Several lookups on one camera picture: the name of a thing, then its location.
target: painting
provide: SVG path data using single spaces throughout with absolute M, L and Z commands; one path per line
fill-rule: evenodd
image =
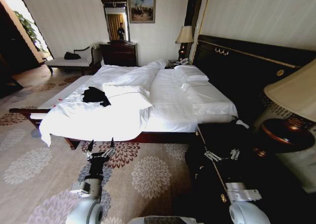
M 130 23 L 155 23 L 156 0 L 128 0 Z

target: black bag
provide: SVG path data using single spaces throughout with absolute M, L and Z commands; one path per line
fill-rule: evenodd
M 78 54 L 66 52 L 64 59 L 65 60 L 77 60 L 77 59 L 81 59 L 81 57 Z

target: table lamp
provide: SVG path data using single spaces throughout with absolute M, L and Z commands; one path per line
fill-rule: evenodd
M 316 122 L 316 59 L 266 86 L 264 92 L 274 103 L 293 114 L 285 120 L 273 118 L 261 124 L 259 133 L 269 140 L 254 148 L 257 154 L 265 156 L 269 151 L 293 152 L 312 147 L 315 138 L 309 129 Z
M 193 42 L 192 26 L 181 27 L 180 34 L 176 39 L 176 43 L 181 43 L 179 50 L 179 61 L 183 60 L 187 53 L 187 45 L 189 42 Z

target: headboard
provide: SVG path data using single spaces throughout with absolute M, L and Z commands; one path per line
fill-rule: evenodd
M 199 35 L 193 64 L 236 105 L 252 125 L 265 109 L 263 89 L 300 69 L 315 51 Z

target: carpet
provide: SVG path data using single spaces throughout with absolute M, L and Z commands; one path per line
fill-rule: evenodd
M 9 108 L 36 108 L 79 77 L 46 67 L 18 79 L 25 88 L 0 99 L 0 223 L 63 224 L 79 198 L 69 192 L 90 165 L 83 151 L 61 137 L 47 147 L 34 126 Z M 96 142 L 93 152 L 110 144 Z M 103 224 L 125 224 L 147 215 L 172 215 L 174 199 L 190 191 L 186 144 L 116 142 L 117 153 L 103 168 Z

